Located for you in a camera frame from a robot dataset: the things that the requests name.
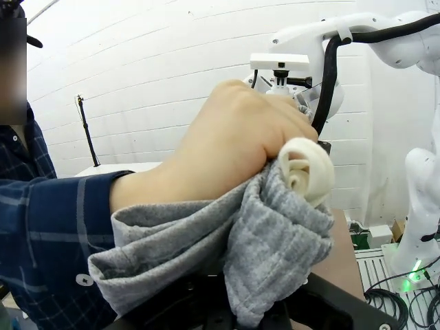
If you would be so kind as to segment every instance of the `painted brick wall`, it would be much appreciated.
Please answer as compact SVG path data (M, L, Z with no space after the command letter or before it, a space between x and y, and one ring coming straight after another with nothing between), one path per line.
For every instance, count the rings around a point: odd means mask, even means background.
M60 0L28 26L45 44L28 50L28 98L58 175L92 165L76 94L102 164L163 161L212 88L245 78L272 33L353 12L354 0ZM322 137L333 143L332 206L356 218L367 200L370 76L362 45L338 54L346 98Z

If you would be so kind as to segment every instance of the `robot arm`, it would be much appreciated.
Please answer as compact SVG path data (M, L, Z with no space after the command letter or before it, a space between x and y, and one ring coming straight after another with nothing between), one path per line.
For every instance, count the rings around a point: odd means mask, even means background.
M329 42L324 51L325 40ZM260 91L288 94L307 105L314 113L313 127L321 133L325 120L338 111L344 97L337 79L337 48L352 42L368 43L391 67L416 65L440 76L440 14L407 12L388 19L364 13L275 33L270 54L252 55L254 78L249 81ZM273 85L258 76L260 69L274 72ZM401 291L408 291L409 283L419 286L423 276L413 276L417 269L432 265L440 256L440 247L434 240L440 218L440 109L434 116L432 134L437 154L416 148L406 156L408 224L399 248L386 262L391 274L413 272L407 279L399 278L403 281L398 284ZM431 276L440 274L440 265L429 267Z
M271 69L272 86L257 77L256 88L290 94L315 113L313 126L320 133L327 118L342 104L344 93L337 80L336 50L351 42L368 43L387 65L440 75L440 14L407 12L389 19L371 13L335 17L275 33L269 54L253 54L251 69ZM329 40L324 51L323 43ZM311 88L295 82L311 81Z

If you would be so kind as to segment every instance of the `black metal frame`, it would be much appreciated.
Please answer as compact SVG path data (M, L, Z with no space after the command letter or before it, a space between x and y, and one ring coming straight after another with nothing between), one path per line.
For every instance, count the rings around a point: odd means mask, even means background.
M398 330L396 319L313 273L307 284L274 304L258 330L292 330L291 319L313 330L380 330L384 325ZM173 283L105 330L245 330L235 323L223 277L193 276Z

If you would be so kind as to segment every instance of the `shirt button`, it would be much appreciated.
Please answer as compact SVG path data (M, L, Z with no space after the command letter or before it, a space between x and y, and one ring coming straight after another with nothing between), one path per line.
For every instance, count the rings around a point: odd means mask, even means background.
M82 287L91 287L94 284L93 278L86 274L76 275L76 282Z

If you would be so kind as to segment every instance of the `green light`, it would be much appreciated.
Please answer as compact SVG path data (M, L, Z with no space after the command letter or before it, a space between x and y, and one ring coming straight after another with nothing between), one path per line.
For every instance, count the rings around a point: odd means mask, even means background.
M418 261L415 263L415 266L414 266L414 268L412 269L412 272L416 272L416 271L419 269L420 264L421 264L421 260L418 260ZM413 282L414 282L414 276L415 276L415 274L416 274L416 273L411 273L410 276L408 276L409 279L410 279L411 281L413 281Z
M404 281L404 292L410 291L411 288L411 282L409 280Z

